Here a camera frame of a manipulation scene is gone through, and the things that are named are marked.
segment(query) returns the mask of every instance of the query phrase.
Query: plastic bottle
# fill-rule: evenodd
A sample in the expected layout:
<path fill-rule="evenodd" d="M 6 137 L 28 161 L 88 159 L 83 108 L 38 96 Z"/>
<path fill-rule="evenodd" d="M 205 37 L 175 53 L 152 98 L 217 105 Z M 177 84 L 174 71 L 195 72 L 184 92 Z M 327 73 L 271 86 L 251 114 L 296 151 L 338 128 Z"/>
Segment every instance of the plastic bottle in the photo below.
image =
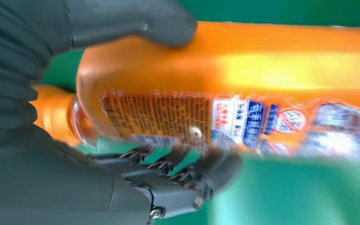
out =
<path fill-rule="evenodd" d="M 183 49 L 124 38 L 85 51 L 77 95 L 101 136 L 290 157 L 321 106 L 360 111 L 360 28 L 200 22 Z"/>

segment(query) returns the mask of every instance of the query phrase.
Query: green background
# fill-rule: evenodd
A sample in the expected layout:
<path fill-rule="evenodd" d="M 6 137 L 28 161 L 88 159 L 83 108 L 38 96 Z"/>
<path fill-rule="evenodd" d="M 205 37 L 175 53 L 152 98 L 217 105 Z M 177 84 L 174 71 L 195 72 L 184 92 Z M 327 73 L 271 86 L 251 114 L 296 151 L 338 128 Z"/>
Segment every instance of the green background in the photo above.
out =
<path fill-rule="evenodd" d="M 360 26 L 360 0 L 182 0 L 198 20 Z M 82 51 L 57 56 L 43 83 L 75 90 Z M 130 149 L 118 144 L 116 149 Z M 360 165 L 244 157 L 237 180 L 182 225 L 360 225 Z"/>

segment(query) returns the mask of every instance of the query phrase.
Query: black glove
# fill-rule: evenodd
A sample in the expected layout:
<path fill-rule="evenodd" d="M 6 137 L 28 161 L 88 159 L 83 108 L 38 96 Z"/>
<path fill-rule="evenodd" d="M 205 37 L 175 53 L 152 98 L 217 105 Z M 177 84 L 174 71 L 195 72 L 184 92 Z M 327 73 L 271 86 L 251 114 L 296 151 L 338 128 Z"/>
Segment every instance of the black glove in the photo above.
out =
<path fill-rule="evenodd" d="M 196 26 L 176 0 L 0 0 L 0 131 L 36 120 L 30 82 L 55 54 L 127 35 L 181 47 Z"/>
<path fill-rule="evenodd" d="M 126 35 L 181 47 L 197 22 L 176 0 L 0 0 L 0 224 L 146 224 L 151 199 L 112 169 L 59 159 L 32 123 L 30 84 L 55 54 Z"/>

